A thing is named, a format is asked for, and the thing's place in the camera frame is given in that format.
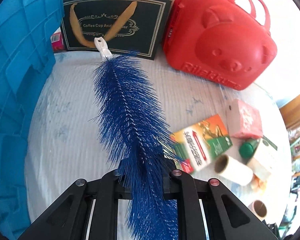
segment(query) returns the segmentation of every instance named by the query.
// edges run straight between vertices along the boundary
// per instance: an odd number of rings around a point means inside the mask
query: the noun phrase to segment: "blue bristles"
[[[95,70],[100,142],[131,187],[128,227],[136,240],[178,239],[176,201],[162,197],[163,151],[171,151],[170,132],[152,84],[138,59],[111,56]]]

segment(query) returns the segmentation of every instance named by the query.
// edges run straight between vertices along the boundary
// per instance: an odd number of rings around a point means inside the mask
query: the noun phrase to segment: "blue plastic crate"
[[[0,231],[10,240],[30,225],[24,180],[27,136],[55,64],[50,36],[63,16],[62,0],[0,4]]]

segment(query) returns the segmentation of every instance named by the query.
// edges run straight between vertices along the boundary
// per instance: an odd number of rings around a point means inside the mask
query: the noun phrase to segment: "silver bolt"
[[[180,175],[182,174],[182,171],[181,171],[181,170],[173,170],[173,171],[172,171],[172,174],[173,174],[174,176],[180,176]]]
[[[211,184],[212,186],[219,186],[220,181],[217,180],[217,179],[211,179],[211,180],[210,180],[210,184]]]
[[[86,183],[84,179],[77,179],[75,184],[79,187],[83,186]]]
[[[115,176],[120,176],[121,175],[118,169],[113,170],[113,174]]]

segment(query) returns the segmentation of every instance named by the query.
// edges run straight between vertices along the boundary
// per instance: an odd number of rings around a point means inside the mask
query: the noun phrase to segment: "red suitcase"
[[[265,24],[235,0],[175,0],[163,40],[168,63],[178,70],[243,90],[269,66],[277,54]]]

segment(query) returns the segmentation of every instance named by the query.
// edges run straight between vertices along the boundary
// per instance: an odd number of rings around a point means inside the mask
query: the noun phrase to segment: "round table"
[[[98,114],[94,104],[93,70],[101,57],[97,52],[56,54],[56,64],[34,111],[25,162],[30,219],[34,221],[76,179],[100,179],[109,172],[105,152],[98,141],[98,125],[89,121]],[[288,135],[279,109],[271,96],[258,85],[235,91],[171,68],[161,49],[154,61],[140,59],[154,84],[172,132],[219,114],[227,126],[226,107],[238,98],[260,111],[264,135],[278,146],[275,174],[263,196],[219,177],[213,165],[194,173],[208,180],[219,178],[245,205],[261,199],[268,208],[267,223],[280,224],[286,209],[291,183]],[[232,138],[227,154],[239,161],[242,140]],[[128,239],[125,223],[127,202],[120,200],[118,239]]]

